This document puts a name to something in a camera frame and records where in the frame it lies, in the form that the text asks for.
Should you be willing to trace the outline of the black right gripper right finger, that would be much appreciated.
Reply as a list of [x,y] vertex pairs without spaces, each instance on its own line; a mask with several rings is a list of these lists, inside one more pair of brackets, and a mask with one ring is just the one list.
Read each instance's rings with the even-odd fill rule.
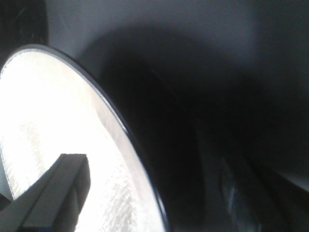
[[159,115],[149,169],[170,228],[221,210],[213,222],[234,232],[308,231],[309,106],[297,80],[242,76],[209,91],[207,120],[197,122],[151,77]]

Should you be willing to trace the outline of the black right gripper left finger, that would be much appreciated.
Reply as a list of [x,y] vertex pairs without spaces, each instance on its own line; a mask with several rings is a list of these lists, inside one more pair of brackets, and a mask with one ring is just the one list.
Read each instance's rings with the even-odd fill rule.
[[0,213],[2,232],[73,232],[90,189],[85,154],[62,154]]

